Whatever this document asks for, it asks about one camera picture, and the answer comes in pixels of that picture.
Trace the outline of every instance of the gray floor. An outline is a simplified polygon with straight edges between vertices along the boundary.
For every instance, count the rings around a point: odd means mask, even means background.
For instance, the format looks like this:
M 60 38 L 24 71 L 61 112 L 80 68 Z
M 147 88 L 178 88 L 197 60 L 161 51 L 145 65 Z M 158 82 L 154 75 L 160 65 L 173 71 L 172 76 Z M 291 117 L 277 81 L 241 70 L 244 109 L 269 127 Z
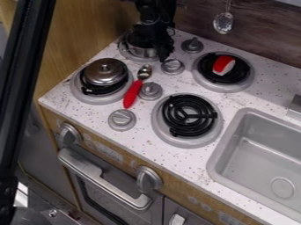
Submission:
M 28 187 L 28 207 L 43 214 L 52 225 L 99 225 L 24 176 L 20 170 L 16 175 L 19 182 Z

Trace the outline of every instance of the silver pot lid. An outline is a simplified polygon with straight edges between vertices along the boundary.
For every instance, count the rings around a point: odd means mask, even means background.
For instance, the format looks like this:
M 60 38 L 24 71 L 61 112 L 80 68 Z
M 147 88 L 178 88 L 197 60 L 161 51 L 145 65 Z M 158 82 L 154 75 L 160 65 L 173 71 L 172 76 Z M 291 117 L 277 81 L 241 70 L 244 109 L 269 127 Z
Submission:
M 128 74 L 125 68 L 126 65 L 119 60 L 100 59 L 84 69 L 84 78 L 94 85 L 111 85 L 120 82 Z

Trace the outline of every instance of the wooden cabinet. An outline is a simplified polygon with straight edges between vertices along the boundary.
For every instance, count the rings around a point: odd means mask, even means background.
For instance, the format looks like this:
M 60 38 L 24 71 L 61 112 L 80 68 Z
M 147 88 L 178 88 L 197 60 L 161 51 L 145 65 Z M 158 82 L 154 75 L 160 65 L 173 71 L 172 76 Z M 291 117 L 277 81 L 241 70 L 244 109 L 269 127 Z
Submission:
M 9 32 L 16 2 L 1 0 Z M 92 58 L 138 20 L 132 3 L 120 0 L 57 0 L 34 100 Z
M 227 206 L 223 202 L 216 200 L 215 198 L 209 196 L 207 193 L 203 192 L 188 182 L 185 182 L 183 178 L 178 178 L 173 174 L 167 172 L 161 166 L 154 166 L 143 160 L 138 156 L 130 154 L 127 150 L 91 133 L 83 127 L 80 127 L 76 123 L 67 120 L 61 115 L 56 114 L 44 107 L 42 111 L 45 118 L 48 121 L 50 129 L 55 132 L 60 132 L 60 124 L 63 122 L 68 122 L 74 126 L 80 134 L 89 137 L 89 141 L 81 143 L 81 147 L 89 150 L 95 156 L 98 156 L 110 164 L 116 166 L 122 171 L 125 171 L 131 176 L 136 175 L 136 168 L 139 165 L 145 165 L 152 168 L 163 180 L 163 187 L 159 190 L 162 194 L 167 196 L 169 199 L 179 203 L 186 209 L 192 211 L 193 213 L 201 216 L 202 218 L 214 223 L 214 224 L 229 224 L 222 223 L 221 220 L 244 222 L 242 224 L 247 225 L 259 225 L 260 223 L 254 219 L 240 213 L 238 210 Z M 104 150 L 95 149 L 91 143 L 97 142 L 99 145 L 104 146 Z

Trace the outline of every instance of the sink drain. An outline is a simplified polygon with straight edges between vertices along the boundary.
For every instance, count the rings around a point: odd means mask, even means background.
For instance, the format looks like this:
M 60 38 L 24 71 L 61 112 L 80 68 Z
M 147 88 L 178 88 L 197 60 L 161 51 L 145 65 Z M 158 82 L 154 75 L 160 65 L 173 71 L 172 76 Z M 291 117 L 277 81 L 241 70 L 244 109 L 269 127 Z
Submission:
M 295 192 L 295 186 L 287 178 L 274 178 L 271 188 L 273 193 L 282 199 L 289 199 Z

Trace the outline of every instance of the silver sink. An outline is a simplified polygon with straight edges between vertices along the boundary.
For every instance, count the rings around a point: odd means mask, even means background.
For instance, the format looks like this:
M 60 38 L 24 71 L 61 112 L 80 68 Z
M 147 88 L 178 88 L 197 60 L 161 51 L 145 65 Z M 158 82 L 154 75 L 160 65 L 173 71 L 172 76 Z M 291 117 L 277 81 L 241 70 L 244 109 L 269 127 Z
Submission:
M 242 109 L 207 171 L 218 183 L 301 222 L 301 127 Z

